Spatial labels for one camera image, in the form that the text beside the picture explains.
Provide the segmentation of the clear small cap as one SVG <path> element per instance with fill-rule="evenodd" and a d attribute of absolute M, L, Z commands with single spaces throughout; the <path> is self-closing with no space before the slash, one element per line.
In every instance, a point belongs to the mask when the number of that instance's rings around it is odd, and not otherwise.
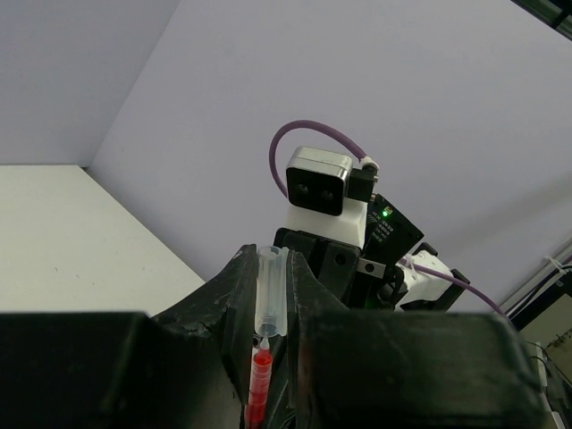
<path fill-rule="evenodd" d="M 264 338 L 287 334 L 286 277 L 289 250 L 274 246 L 258 250 L 255 332 Z"/>

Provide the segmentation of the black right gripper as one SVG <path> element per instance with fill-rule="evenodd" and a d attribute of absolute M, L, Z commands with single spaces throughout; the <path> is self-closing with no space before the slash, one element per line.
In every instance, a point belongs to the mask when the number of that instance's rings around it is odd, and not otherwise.
<path fill-rule="evenodd" d="M 367 208 L 362 255 L 303 231 L 275 233 L 276 247 L 295 251 L 286 275 L 297 427 L 543 425 L 540 381 L 505 317 L 372 310 L 403 297 L 397 263 L 424 236 L 380 194 Z M 365 268 L 356 274 L 360 256 Z M 351 290 L 352 306 L 368 309 L 343 305 Z"/>

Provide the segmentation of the red pencil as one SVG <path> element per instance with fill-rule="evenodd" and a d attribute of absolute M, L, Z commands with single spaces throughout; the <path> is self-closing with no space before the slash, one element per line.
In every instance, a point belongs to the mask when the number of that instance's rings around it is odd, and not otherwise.
<path fill-rule="evenodd" d="M 264 422 L 272 368 L 270 341 L 264 337 L 251 360 L 248 404 L 244 412 L 246 428 L 260 428 Z"/>

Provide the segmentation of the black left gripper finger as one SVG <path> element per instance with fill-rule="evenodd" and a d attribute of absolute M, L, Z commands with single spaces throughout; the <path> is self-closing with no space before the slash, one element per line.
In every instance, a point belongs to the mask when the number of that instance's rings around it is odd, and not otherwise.
<path fill-rule="evenodd" d="M 155 316 L 2 315 L 2 427 L 242 427 L 257 268 L 256 246 L 243 246 Z"/>

